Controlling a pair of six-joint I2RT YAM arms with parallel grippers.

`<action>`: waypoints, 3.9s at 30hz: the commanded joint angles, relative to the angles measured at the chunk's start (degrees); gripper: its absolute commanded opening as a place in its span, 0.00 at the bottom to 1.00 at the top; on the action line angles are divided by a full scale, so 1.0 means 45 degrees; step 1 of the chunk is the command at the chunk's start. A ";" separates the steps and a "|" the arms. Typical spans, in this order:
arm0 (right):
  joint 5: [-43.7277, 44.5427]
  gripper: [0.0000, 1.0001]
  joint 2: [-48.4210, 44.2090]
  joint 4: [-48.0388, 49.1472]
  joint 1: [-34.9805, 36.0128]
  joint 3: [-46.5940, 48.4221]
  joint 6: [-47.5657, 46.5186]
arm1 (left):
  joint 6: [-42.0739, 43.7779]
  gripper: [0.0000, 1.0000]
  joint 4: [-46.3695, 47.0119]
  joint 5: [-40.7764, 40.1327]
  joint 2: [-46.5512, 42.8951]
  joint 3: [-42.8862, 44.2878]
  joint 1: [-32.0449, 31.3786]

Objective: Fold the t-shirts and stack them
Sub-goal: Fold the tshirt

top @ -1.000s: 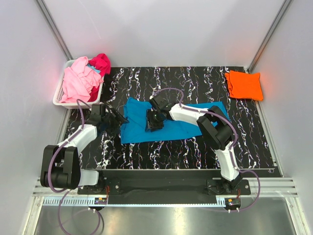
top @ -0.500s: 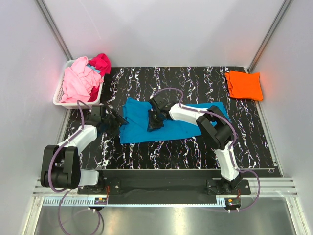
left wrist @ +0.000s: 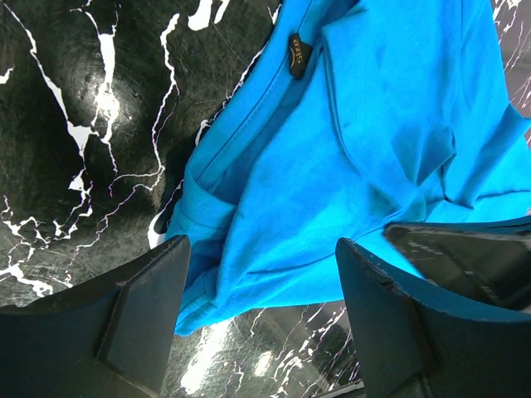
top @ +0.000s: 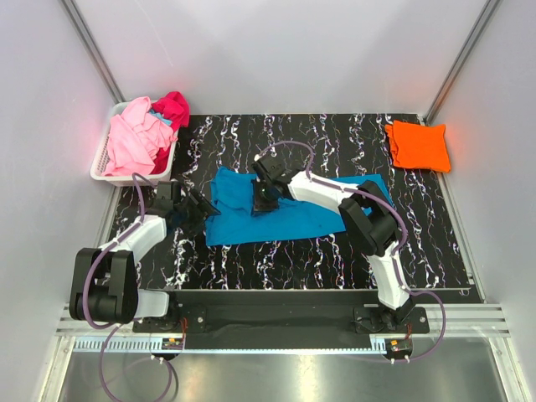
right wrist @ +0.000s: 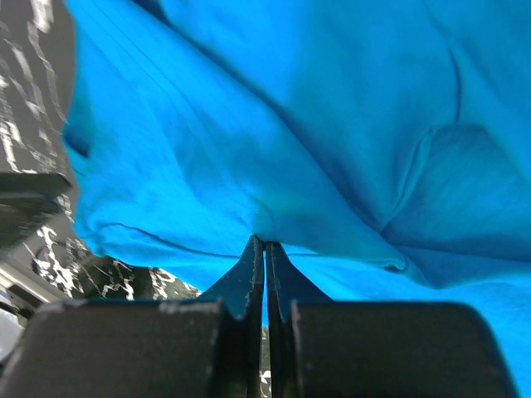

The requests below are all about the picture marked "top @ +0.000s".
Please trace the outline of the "blue t shirt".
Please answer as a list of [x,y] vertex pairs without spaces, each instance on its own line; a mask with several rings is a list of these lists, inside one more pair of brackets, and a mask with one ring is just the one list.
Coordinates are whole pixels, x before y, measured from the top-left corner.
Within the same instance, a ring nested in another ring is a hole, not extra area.
[[253,215],[255,175],[221,167],[210,182],[213,206],[220,212],[206,221],[206,245],[301,240],[343,232],[337,213],[308,202],[281,199],[279,208]]

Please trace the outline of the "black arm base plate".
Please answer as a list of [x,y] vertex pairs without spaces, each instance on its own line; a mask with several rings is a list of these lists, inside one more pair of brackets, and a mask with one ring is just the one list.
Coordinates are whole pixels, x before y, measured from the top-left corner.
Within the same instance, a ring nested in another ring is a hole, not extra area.
[[370,348],[370,337],[427,334],[425,309],[386,324],[376,291],[174,291],[167,317],[146,318],[134,332],[186,336],[188,351],[336,352]]

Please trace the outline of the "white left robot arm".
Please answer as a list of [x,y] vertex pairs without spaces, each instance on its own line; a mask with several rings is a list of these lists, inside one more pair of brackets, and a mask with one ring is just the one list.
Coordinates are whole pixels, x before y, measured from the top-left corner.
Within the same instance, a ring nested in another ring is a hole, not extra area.
[[181,312],[165,291],[143,290],[137,264],[175,231],[195,236],[205,222],[220,215],[198,190],[177,181],[160,182],[149,207],[141,205],[133,224],[113,240],[83,248],[75,257],[69,313],[95,329],[151,318],[164,332],[180,323]]

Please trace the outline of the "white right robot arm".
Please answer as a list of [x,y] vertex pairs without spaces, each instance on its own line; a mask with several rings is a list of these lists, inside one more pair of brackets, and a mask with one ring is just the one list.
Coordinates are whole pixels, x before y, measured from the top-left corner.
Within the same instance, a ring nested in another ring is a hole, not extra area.
[[403,278],[399,248],[407,234],[379,185],[367,180],[346,184],[317,176],[303,168],[289,169],[270,155],[252,163],[257,179],[253,211],[276,209],[278,201],[307,202],[338,214],[351,246],[366,256],[378,289],[379,306],[369,318],[359,318],[369,331],[398,332],[410,322],[414,301]]

